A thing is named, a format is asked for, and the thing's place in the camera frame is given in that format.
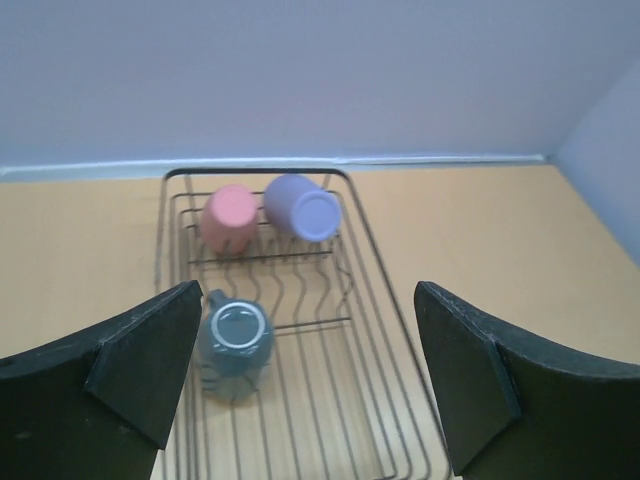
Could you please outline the black wire dish rack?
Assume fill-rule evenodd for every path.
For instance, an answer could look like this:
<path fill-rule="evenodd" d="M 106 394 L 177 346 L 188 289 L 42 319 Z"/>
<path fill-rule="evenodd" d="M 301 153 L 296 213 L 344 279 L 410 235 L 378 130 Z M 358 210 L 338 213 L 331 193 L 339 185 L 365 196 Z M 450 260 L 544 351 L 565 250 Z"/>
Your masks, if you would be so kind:
<path fill-rule="evenodd" d="M 448 479 L 452 470 L 426 368 L 349 176 L 304 175 L 342 221 L 311 243 L 261 219 L 240 254 L 210 252 L 199 220 L 227 184 L 261 200 L 276 168 L 178 168 L 160 187 L 155 286 L 195 280 L 260 304 L 275 333 L 263 377 L 243 401 L 213 394 L 193 359 L 156 479 Z"/>

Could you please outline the pink plastic cup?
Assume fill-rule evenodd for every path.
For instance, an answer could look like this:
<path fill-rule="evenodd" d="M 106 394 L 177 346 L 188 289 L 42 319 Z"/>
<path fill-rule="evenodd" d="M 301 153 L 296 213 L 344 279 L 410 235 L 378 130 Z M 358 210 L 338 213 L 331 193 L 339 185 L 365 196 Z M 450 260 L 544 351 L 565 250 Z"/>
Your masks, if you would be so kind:
<path fill-rule="evenodd" d="M 253 193 L 243 185 L 225 185 L 207 199 L 199 231 L 204 244 L 216 254 L 243 252 L 254 237 L 258 207 Z"/>

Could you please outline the purple plastic cup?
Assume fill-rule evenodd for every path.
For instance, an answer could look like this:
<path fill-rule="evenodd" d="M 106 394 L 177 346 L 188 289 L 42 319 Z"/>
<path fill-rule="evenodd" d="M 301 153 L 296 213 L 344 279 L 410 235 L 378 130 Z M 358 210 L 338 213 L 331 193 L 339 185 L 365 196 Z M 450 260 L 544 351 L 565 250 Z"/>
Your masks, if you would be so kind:
<path fill-rule="evenodd" d="M 300 174 L 284 174 L 271 181 L 263 205 L 274 228 L 308 242 L 331 238 L 341 224 L 336 197 Z"/>

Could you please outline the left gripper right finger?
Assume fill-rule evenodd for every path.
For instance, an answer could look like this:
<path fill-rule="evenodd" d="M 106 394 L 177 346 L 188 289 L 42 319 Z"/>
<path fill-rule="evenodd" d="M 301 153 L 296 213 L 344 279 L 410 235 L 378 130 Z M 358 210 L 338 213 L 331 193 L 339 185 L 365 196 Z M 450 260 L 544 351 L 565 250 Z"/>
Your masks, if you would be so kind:
<path fill-rule="evenodd" d="M 455 475 L 635 479 L 639 368 L 558 344 L 422 281 L 414 309 Z"/>

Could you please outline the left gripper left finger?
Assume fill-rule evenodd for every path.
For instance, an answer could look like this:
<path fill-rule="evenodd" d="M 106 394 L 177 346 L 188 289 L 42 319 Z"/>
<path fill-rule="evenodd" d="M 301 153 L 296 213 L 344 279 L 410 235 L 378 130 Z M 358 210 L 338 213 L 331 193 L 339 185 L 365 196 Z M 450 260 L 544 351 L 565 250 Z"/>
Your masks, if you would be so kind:
<path fill-rule="evenodd" d="M 1 361 L 4 479 L 148 479 L 202 315 L 197 281 Z"/>

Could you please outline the grey ceramic mug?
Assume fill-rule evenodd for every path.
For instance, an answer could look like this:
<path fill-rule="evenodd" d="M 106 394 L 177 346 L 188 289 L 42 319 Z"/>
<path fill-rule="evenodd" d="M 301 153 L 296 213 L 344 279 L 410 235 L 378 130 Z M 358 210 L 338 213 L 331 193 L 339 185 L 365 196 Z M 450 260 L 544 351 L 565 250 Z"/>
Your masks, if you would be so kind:
<path fill-rule="evenodd" d="M 237 404 L 258 390 L 267 373 L 274 328 L 260 304 L 222 290 L 209 293 L 208 306 L 196 340 L 202 388 L 222 402 Z"/>

